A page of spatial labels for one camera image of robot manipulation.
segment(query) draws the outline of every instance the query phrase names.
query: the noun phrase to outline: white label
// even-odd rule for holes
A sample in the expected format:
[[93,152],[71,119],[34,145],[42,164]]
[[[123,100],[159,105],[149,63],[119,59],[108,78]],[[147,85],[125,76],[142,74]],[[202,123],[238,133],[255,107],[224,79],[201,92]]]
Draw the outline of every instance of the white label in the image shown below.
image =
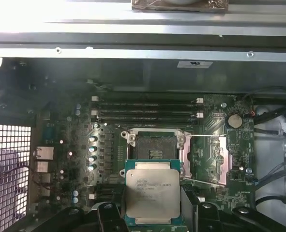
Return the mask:
[[180,61],[177,68],[208,69],[212,63],[206,61]]

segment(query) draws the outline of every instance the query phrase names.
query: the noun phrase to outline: cpu processor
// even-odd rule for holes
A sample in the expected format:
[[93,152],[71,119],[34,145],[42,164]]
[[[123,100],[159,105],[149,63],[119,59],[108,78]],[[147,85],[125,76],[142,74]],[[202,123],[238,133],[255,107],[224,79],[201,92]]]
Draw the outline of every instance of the cpu processor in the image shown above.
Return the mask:
[[180,217],[179,166],[179,160],[127,160],[126,220],[130,225],[171,224]]

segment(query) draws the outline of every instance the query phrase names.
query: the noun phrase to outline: mesh grille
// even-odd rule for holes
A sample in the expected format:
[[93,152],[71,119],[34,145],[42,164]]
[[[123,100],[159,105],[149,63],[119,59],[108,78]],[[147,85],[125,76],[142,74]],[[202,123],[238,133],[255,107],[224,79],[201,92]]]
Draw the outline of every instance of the mesh grille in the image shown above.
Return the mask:
[[[0,176],[28,165],[31,127],[0,125]],[[0,232],[23,218],[27,210],[29,171],[22,167],[0,180]]]

